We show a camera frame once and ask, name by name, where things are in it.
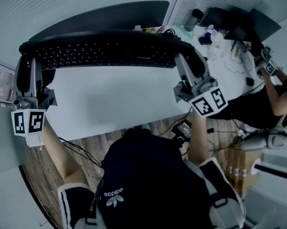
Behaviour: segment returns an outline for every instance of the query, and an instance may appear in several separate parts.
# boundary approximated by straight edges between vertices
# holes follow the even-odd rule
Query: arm
[[[273,83],[271,82],[270,76],[265,72],[264,69],[261,70],[261,73],[266,84],[267,96],[270,101],[273,114],[275,116],[283,116],[287,114],[287,92],[279,96]]]
[[[286,79],[287,79],[286,74],[284,74],[283,71],[280,70],[280,69],[277,71],[276,76],[277,76],[277,78],[281,81],[282,84],[283,84],[283,83],[286,81]]]
[[[54,165],[64,179],[64,183],[81,182],[88,185],[83,170],[66,150],[66,147],[62,144],[47,119],[44,121],[41,137]]]
[[[191,140],[189,148],[189,161],[199,166],[209,158],[207,121],[201,118],[195,111],[192,112]]]

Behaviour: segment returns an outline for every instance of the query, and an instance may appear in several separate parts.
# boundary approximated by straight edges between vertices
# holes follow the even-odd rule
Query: wooden floor
[[[172,117],[169,119],[156,121],[149,123],[151,131],[155,135],[163,133],[170,125],[183,117],[184,115]],[[236,126],[232,121],[224,120],[207,120],[207,128],[214,128],[214,130],[220,131],[237,131]],[[97,135],[87,138],[82,138],[72,141],[72,143],[78,144],[83,149],[89,151],[96,160],[103,160],[110,145],[116,140],[122,137],[125,130],[115,131],[103,135]],[[171,131],[166,132],[162,137],[173,138],[174,134]],[[236,138],[236,134],[233,133],[212,133],[208,134],[208,139],[214,143],[217,149],[225,148],[231,145]],[[213,144],[210,144],[210,150],[213,150]],[[181,149],[181,152],[186,152],[187,145]],[[42,147],[41,150],[37,148],[27,147],[30,161],[23,166],[28,181],[39,199],[46,212],[57,225],[58,228],[63,228],[61,212],[59,208],[59,201],[57,196],[57,189],[63,184],[59,173],[57,172],[53,162],[51,161],[46,149]],[[77,162],[84,170],[89,186],[93,191],[96,190],[96,186],[100,181],[103,171],[99,167],[92,164],[91,161],[69,150],[75,157]],[[223,169],[226,169],[226,152],[227,150],[220,150],[215,152],[215,156]]]

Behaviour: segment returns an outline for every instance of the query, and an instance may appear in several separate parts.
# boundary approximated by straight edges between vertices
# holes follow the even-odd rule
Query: black cap
[[[197,19],[199,19],[199,20],[201,20],[203,18],[203,16],[204,16],[204,13],[202,11],[198,10],[198,9],[194,9],[192,11],[192,16],[197,18]]]

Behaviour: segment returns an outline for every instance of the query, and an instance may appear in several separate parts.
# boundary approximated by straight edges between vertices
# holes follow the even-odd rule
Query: adidas logo
[[[123,191],[123,188],[120,188],[120,189],[113,191],[113,192],[110,192],[110,193],[104,193],[104,196],[105,197],[111,197],[111,196],[117,195],[118,193],[120,193],[122,191]]]
[[[113,204],[114,207],[116,207],[118,201],[120,201],[120,202],[123,202],[123,201],[124,201],[124,199],[122,198],[122,196],[120,196],[120,195],[113,196],[113,197],[111,197],[111,198],[107,201],[106,206],[111,206],[111,205]]]

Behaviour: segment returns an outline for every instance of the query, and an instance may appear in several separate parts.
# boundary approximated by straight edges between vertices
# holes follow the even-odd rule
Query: bottle
[[[184,28],[186,31],[192,31],[194,27],[201,22],[204,13],[198,9],[194,9],[191,13],[191,16],[188,18]]]
[[[13,90],[10,90],[7,84],[0,82],[0,100],[11,101],[13,93]]]
[[[14,80],[14,76],[11,73],[0,70],[0,82],[7,85],[11,84]]]

